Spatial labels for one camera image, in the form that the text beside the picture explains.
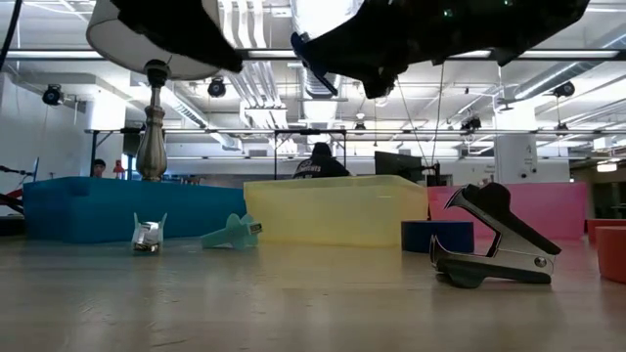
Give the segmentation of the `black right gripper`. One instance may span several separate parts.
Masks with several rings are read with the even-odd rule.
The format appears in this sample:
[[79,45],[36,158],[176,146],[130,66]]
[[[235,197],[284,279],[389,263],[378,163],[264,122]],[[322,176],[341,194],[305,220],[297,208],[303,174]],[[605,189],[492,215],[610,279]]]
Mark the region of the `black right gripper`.
[[359,12],[310,39],[328,73],[371,74],[365,52],[385,64],[363,80],[368,99],[387,96],[408,64],[490,50],[499,66],[581,20],[590,0],[365,0]]

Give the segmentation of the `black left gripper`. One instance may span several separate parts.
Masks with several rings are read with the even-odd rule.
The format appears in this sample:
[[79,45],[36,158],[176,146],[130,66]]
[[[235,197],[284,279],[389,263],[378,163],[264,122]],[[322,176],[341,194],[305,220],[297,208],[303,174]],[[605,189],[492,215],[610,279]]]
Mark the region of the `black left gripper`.
[[199,55],[202,62],[238,73],[243,57],[223,36],[202,0],[111,0],[117,18],[170,53]]

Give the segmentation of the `mint staple remover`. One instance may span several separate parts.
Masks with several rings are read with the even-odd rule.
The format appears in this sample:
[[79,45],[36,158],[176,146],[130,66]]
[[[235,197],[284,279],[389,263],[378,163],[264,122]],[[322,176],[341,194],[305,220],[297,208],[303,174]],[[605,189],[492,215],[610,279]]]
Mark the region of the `mint staple remover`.
[[236,250],[258,246],[258,236],[262,233],[262,224],[249,214],[240,217],[232,213],[223,229],[201,236],[203,248],[229,245]]
[[133,214],[134,232],[131,247],[136,252],[158,254],[163,245],[163,229],[167,214],[157,222],[140,222],[138,215]]

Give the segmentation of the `black staple remover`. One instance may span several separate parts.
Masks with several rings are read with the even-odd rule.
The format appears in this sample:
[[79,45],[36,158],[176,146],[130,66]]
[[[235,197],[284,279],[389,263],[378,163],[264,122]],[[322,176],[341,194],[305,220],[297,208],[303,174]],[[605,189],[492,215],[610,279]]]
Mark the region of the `black staple remover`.
[[459,207],[494,232],[484,255],[450,251],[439,236],[432,235],[429,260],[451,286],[477,288],[486,279],[511,280],[523,284],[552,282],[561,248],[511,211],[511,193],[503,185],[466,185],[457,190],[445,206]]

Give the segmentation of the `blue tape roll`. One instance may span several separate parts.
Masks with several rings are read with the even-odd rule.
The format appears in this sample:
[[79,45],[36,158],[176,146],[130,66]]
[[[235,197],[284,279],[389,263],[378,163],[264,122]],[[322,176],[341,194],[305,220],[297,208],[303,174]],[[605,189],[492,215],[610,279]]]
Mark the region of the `blue tape roll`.
[[404,251],[429,253],[432,236],[436,236],[441,245],[449,251],[474,252],[472,222],[403,221],[401,223],[401,245]]

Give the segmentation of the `black computer monitor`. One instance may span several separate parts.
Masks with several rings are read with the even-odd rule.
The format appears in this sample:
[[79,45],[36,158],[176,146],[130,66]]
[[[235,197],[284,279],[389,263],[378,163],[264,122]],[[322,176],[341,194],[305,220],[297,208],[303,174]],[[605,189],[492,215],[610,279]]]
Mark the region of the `black computer monitor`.
[[417,156],[375,152],[375,173],[377,175],[395,175],[418,183],[425,181],[428,186],[440,186],[440,164],[425,165]]

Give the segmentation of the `white shade silver table lamp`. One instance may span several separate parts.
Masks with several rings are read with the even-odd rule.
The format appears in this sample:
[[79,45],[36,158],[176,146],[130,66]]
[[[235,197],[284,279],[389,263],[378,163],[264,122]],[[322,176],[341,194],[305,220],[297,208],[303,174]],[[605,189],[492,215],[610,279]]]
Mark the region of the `white shade silver table lamp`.
[[[218,0],[202,0],[214,24],[219,24]],[[145,181],[158,182],[167,167],[164,146],[160,93],[169,80],[195,80],[213,74],[216,69],[182,55],[160,49],[147,37],[135,33],[118,18],[111,0],[96,0],[86,29],[86,39],[93,50],[106,60],[132,72],[144,74],[151,90],[145,108],[146,129],[136,155],[136,167]]]

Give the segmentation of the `yellow plastic bin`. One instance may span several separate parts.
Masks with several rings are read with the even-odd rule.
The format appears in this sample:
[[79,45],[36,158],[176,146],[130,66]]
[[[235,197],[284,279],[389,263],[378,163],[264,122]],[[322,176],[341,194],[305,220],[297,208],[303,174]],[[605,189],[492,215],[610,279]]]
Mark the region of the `yellow plastic bin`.
[[391,175],[248,182],[244,196],[264,242],[395,247],[428,213],[426,188]]

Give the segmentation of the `black overhead light bar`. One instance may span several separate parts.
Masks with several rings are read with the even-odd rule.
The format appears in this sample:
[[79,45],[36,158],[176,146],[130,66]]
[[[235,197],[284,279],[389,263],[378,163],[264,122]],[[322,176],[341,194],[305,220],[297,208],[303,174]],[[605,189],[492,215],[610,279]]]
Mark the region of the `black overhead light bar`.
[[[295,61],[296,54],[288,49],[242,49],[249,61]],[[15,49],[8,52],[9,61],[79,61],[96,62],[105,58],[93,50],[29,50]],[[494,62],[494,50],[479,50],[455,55],[449,61]],[[533,49],[522,53],[517,61],[552,62],[626,62],[626,49]]]

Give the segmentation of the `teal plastic bin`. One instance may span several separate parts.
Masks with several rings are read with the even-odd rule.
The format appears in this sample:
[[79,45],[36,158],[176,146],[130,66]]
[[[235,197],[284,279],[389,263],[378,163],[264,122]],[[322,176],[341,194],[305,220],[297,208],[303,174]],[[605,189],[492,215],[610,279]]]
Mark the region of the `teal plastic bin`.
[[89,177],[65,177],[23,187],[27,236],[68,243],[130,242],[134,220],[164,220],[167,239],[220,230],[246,214],[241,189]]

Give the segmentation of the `pink plastic bin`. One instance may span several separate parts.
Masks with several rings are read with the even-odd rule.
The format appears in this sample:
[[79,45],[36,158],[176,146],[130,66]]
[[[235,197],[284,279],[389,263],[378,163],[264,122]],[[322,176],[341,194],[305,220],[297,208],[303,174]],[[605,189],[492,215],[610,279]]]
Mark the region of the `pink plastic bin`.
[[[550,241],[578,240],[584,232],[587,209],[585,183],[506,184],[511,211]],[[465,210],[445,209],[458,187],[427,189],[430,215],[437,221],[472,221],[476,239],[490,239],[494,232]]]

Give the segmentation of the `red and black stand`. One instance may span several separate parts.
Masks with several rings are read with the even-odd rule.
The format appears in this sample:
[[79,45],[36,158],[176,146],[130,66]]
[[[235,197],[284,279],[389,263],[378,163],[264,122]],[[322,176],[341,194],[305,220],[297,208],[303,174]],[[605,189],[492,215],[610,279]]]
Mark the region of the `red and black stand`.
[[14,169],[8,166],[0,164],[0,172],[8,173],[8,174],[17,174],[22,178],[18,184],[18,187],[8,192],[7,194],[0,193],[0,206],[6,206],[14,211],[15,216],[23,216],[23,184],[25,181],[35,182],[37,180],[37,173],[40,163],[40,157],[38,156],[34,163],[31,171],[23,170],[23,169]]

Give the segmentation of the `silver ceiling air duct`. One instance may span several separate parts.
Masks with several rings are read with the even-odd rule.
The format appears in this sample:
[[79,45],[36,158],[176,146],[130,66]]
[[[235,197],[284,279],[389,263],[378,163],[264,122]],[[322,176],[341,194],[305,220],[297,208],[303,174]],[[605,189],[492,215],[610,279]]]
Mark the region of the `silver ceiling air duct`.
[[[352,18],[361,3],[362,0],[290,0],[293,30],[308,39],[317,38]],[[304,117],[313,122],[334,120],[338,105],[335,96],[307,67],[300,70],[299,78]]]

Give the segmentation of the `black frame background table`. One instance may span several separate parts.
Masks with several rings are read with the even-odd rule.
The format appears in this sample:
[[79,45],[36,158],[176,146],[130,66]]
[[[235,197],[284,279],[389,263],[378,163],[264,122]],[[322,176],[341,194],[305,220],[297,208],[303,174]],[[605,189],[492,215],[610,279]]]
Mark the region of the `black frame background table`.
[[[333,135],[340,135],[341,136],[341,140],[339,143],[339,145],[344,149],[344,151],[346,150],[346,146],[347,146],[347,133],[348,131],[345,129],[314,129],[314,128],[300,128],[300,129],[164,129],[162,130],[163,135],[166,137],[168,134],[174,134],[174,135],[207,135],[210,136],[211,138],[213,138],[214,140],[219,140],[218,137],[224,137],[226,135],[228,136],[272,136],[270,137],[265,137],[266,139],[268,139],[268,141],[272,142],[273,141],[273,153],[271,156],[268,156],[269,159],[273,160],[273,177],[274,179],[278,179],[278,142],[279,139],[281,139],[281,136],[286,137],[285,139],[289,139],[292,137],[292,135],[299,135],[299,136],[318,136],[318,135],[328,135],[329,137],[333,138]],[[96,137],[96,135],[98,135],[99,133],[105,133],[107,134],[107,136],[105,137],[109,137],[111,134],[123,134],[123,135],[142,135],[147,133],[147,129],[140,129],[140,128],[122,128],[119,130],[90,130],[90,129],[86,129],[85,133],[87,134],[91,134],[94,141],[94,143],[96,143],[94,146],[98,145],[98,143],[103,142],[106,138],[103,137],[103,139],[98,142],[98,139]]]

